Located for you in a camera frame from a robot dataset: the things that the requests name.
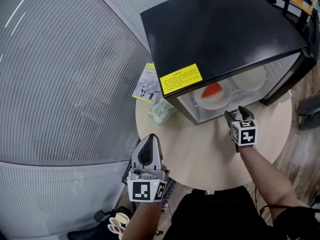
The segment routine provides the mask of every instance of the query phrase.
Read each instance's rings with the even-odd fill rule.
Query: yellow warning label
[[[202,81],[196,64],[192,64],[160,78],[163,94],[169,94],[183,87]]]

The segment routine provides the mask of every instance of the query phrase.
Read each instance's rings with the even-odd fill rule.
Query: round wooden table
[[[154,133],[159,137],[163,164],[175,181],[200,190],[226,190],[244,185],[251,177],[229,136],[224,116],[194,125],[176,112],[165,125],[148,115],[153,104],[137,100],[135,120],[140,139]],[[279,156],[289,135],[292,102],[247,106],[258,122],[257,150],[271,163]]]

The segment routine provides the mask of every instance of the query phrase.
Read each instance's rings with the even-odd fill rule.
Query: black lid
[[[169,0],[141,18],[159,79],[196,64],[215,82],[308,46],[266,0]]]

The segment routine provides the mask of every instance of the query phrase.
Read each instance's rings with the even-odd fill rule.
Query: wooden floor
[[[308,205],[315,193],[320,191],[320,127],[311,130],[299,130],[295,104],[315,94],[320,90],[320,62],[305,76],[292,90],[293,115],[291,129],[287,142],[274,164],[291,181],[295,188],[298,199]],[[255,185],[250,182],[245,185],[252,199],[255,201]],[[186,195],[188,187],[178,184],[173,195],[169,199],[173,212],[177,208],[181,199]],[[265,205],[264,200],[257,191],[258,210]],[[269,209],[265,209],[262,217],[272,225]],[[161,215],[158,225],[159,231],[168,230],[171,224],[169,208],[165,209],[165,214]],[[154,240],[161,240],[163,235],[155,236]]]

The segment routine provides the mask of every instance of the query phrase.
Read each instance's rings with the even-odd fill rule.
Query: booklet
[[[132,97],[148,103],[155,103],[160,92],[161,88],[155,65],[147,63],[133,91]]]

